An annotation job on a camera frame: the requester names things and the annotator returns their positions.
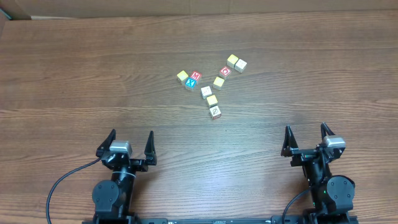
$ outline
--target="cluster of blocks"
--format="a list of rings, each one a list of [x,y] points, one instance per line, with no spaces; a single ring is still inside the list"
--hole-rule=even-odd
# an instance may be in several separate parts
[[[227,66],[234,68],[238,72],[242,73],[244,69],[246,68],[247,63],[239,59],[235,55],[229,56],[226,62]],[[220,77],[216,77],[216,79],[213,82],[213,88],[217,90],[221,90],[223,87],[223,84],[225,80],[231,75],[232,71],[227,67],[224,66],[220,70]],[[201,80],[201,73],[197,71],[193,71],[191,76],[189,77],[188,74],[185,71],[181,71],[180,73],[177,74],[177,80],[185,85],[185,88],[188,90],[195,90],[196,85],[199,83]],[[210,114],[213,119],[217,119],[221,117],[221,111],[218,108],[218,101],[215,95],[211,92],[210,86],[206,86],[200,89],[201,90],[201,96],[203,99],[207,100],[207,104],[210,108]]]
[[[226,61],[226,64],[240,73],[242,73],[246,68],[246,66],[248,65],[244,60],[239,59],[237,56],[233,54],[229,56],[229,58]],[[214,80],[213,87],[217,90],[221,90],[225,80],[227,80],[227,78],[231,75],[231,73],[232,71],[227,66],[224,66],[220,70],[220,77],[217,77],[216,80]]]

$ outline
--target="yellow block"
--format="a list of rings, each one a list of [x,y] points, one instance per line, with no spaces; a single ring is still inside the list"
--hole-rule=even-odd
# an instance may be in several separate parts
[[[235,64],[236,64],[236,62],[237,62],[238,60],[239,60],[239,59],[238,59],[237,56],[231,55],[231,56],[229,56],[229,58],[227,59],[226,64],[227,64],[229,67],[234,68],[234,66],[235,66]]]
[[[207,104],[209,104],[209,107],[212,107],[214,105],[217,105],[218,101],[215,95],[209,96],[207,99]]]
[[[221,87],[223,86],[225,80],[220,78],[220,77],[216,77],[216,80],[214,80],[213,82],[213,87],[216,88],[217,90],[221,90]]]
[[[182,70],[180,73],[177,74],[177,78],[180,82],[184,82],[188,78],[188,74]]]

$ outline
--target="wooden cube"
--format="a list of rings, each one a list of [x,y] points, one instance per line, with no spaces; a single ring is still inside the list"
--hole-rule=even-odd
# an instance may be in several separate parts
[[[206,100],[207,104],[209,105],[209,108],[217,106],[218,101],[215,95],[209,96],[208,98],[206,98]]]
[[[220,77],[226,80],[231,73],[232,71],[227,66],[224,66],[224,68],[220,70]]]
[[[220,77],[216,77],[216,80],[214,80],[213,82],[213,87],[217,90],[221,90],[221,88],[223,87],[225,80],[220,78]]]
[[[194,79],[197,83],[199,83],[199,81],[201,79],[201,73],[199,73],[197,71],[193,71],[191,78]]]
[[[185,81],[188,78],[188,74],[182,70],[180,73],[177,74],[177,80],[184,85]]]
[[[203,87],[200,90],[201,90],[201,97],[203,97],[203,99],[206,99],[208,96],[212,95],[210,86]]]
[[[235,70],[237,70],[238,72],[242,73],[247,65],[248,64],[244,60],[239,59],[238,62],[236,62],[236,64],[235,64]]]
[[[211,118],[217,119],[221,116],[221,111],[218,108],[218,106],[214,106],[214,107],[210,108],[210,114],[211,114]]]
[[[185,88],[186,88],[187,90],[193,91],[193,90],[195,89],[196,84],[197,84],[197,82],[196,82],[194,79],[189,78],[189,79],[187,79],[187,81],[185,82]]]
[[[235,64],[236,64],[236,62],[237,62],[238,60],[239,60],[239,59],[238,59],[237,56],[231,55],[231,56],[229,56],[229,58],[227,59],[226,64],[227,64],[229,67],[234,68],[234,67],[235,67]]]

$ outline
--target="wood grain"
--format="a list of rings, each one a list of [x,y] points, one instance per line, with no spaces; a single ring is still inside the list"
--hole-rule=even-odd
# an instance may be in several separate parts
[[[6,24],[6,21],[8,21],[7,17],[2,12],[0,12],[0,37],[2,33],[2,28]]]
[[[22,15],[32,19],[398,9],[398,2],[391,0],[0,0],[0,4],[10,8],[17,19],[22,9]]]
[[[320,123],[345,137],[331,164],[357,188],[361,223],[398,219],[398,11],[138,17],[7,22],[0,40],[0,223],[45,223],[64,173],[95,158],[112,128],[143,157],[155,132],[159,164],[137,177],[140,217],[244,218],[281,214],[306,188],[279,156],[290,124],[301,148]],[[248,62],[215,94],[211,120],[181,70],[211,85],[227,57]],[[100,164],[56,189],[54,223],[94,212]],[[299,200],[289,213],[312,206]]]

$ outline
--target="robotic arm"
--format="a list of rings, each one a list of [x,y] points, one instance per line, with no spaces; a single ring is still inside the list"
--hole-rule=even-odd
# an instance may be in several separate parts
[[[343,175],[332,175],[329,163],[340,158],[346,143],[335,135],[329,127],[321,124],[322,142],[315,149],[299,149],[290,126],[285,129],[285,141],[281,156],[291,157],[290,165],[302,166],[308,189],[297,195],[286,206],[282,215],[271,218],[207,219],[207,220],[168,220],[166,218],[139,218],[129,211],[132,188],[136,172],[147,172],[148,166],[156,166],[154,132],[148,137],[145,159],[132,158],[129,141],[116,140],[112,130],[105,141],[97,148],[97,160],[81,166],[61,177],[52,187],[46,204],[48,224],[51,224],[49,205],[52,192],[58,183],[70,174],[84,169],[98,161],[113,171],[111,180],[99,182],[93,189],[95,214],[92,221],[82,224],[358,224],[356,217],[348,215],[353,209],[355,183]],[[306,209],[302,215],[287,216],[287,209],[293,202],[311,192],[314,208]]]

